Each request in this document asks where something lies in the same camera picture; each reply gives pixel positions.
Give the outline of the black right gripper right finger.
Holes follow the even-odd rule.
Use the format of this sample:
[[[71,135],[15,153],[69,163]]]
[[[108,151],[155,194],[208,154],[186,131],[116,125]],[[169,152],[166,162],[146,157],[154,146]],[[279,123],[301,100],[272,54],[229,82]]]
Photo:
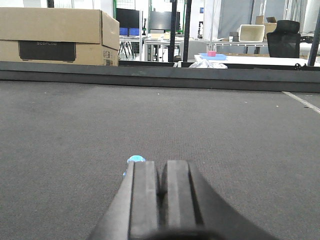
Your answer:
[[[162,174],[166,226],[214,240],[273,240],[227,203],[190,161],[169,160]]]

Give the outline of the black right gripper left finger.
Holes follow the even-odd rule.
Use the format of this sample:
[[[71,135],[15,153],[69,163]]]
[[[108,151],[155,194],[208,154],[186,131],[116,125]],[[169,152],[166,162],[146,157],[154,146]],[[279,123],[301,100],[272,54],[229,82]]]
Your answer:
[[[142,240],[159,228],[158,172],[153,161],[130,161],[119,189],[88,240]]]

